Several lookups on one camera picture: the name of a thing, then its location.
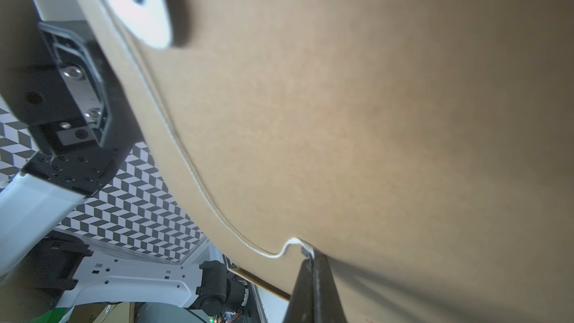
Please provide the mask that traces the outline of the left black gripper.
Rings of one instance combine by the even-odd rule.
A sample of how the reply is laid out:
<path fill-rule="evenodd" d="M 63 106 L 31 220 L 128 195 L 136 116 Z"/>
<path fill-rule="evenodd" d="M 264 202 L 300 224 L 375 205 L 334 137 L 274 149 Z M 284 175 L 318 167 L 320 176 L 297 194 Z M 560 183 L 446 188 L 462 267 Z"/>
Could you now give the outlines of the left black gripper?
<path fill-rule="evenodd" d="M 1 95 L 39 150 L 22 172 L 94 196 L 143 140 L 121 83 L 85 21 L 40 21 L 51 64 L 10 69 Z"/>

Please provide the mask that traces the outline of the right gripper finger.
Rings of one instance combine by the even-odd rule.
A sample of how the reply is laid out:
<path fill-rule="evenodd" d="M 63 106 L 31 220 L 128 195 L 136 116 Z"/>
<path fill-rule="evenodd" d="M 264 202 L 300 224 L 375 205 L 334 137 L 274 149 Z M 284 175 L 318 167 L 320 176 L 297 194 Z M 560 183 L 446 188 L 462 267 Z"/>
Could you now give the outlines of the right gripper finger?
<path fill-rule="evenodd" d="M 328 257 L 311 248 L 301 251 L 305 259 L 283 322 L 347 322 Z"/>

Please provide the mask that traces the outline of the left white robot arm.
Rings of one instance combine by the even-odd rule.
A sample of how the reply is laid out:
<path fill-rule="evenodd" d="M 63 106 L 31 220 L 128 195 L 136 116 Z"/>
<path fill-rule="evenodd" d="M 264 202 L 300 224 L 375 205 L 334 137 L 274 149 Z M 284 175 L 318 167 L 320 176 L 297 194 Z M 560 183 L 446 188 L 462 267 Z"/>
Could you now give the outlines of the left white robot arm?
<path fill-rule="evenodd" d="M 125 260 L 57 231 L 116 177 L 144 137 L 85 21 L 40 22 L 34 48 L 43 64 L 10 69 L 1 84 L 2 98 L 38 147 L 1 191 L 1 319 L 105 302 L 242 319 L 251 291 L 222 262 Z"/>

